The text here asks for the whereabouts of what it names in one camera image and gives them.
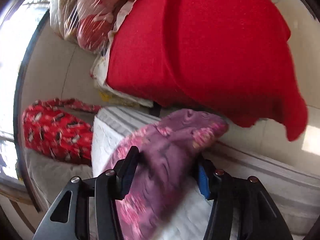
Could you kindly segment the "clear plastic bag of toys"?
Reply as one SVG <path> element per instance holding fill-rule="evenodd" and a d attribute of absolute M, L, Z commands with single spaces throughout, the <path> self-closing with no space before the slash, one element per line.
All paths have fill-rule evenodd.
<path fill-rule="evenodd" d="M 99 54 L 127 1 L 134 0 L 50 0 L 50 26 L 63 40 Z"/>

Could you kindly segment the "white quilted mattress cover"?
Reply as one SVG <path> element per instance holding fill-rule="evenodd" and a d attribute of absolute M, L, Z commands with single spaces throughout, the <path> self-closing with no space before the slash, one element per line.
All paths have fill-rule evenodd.
<path fill-rule="evenodd" d="M 93 176 L 106 169 L 123 137 L 158 120 L 132 108 L 102 108 L 93 122 Z M 315 224 L 319 217 L 319 176 L 221 143 L 215 144 L 214 153 L 206 157 L 234 177 L 258 177 L 276 203 L 293 239 L 303 239 Z M 211 208 L 212 202 L 200 194 L 195 181 L 188 182 L 187 194 L 154 239 L 203 239 Z"/>

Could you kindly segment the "purple floral fleece garment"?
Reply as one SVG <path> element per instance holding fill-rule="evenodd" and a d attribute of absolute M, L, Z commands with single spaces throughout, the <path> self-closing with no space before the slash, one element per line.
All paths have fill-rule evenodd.
<path fill-rule="evenodd" d="M 136 146 L 138 164 L 129 193 L 116 202 L 125 239 L 151 239 L 184 195 L 196 157 L 225 134 L 223 118 L 191 109 L 175 111 L 127 135 L 110 155 L 106 169 Z"/>

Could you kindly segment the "red patterned pillow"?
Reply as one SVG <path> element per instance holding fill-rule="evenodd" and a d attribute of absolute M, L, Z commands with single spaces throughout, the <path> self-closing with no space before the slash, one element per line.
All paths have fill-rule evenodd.
<path fill-rule="evenodd" d="M 57 161 L 91 166 L 93 126 L 66 109 L 97 114 L 101 107 L 77 99 L 37 100 L 22 114 L 24 144 Z"/>

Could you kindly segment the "red blanket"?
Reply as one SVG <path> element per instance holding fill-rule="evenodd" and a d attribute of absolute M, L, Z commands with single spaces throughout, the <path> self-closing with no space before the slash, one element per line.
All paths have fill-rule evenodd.
<path fill-rule="evenodd" d="M 308 123 L 271 0 L 137 0 L 116 35 L 108 80 L 163 107 L 209 108 L 241 127 L 275 120 L 296 140 Z"/>

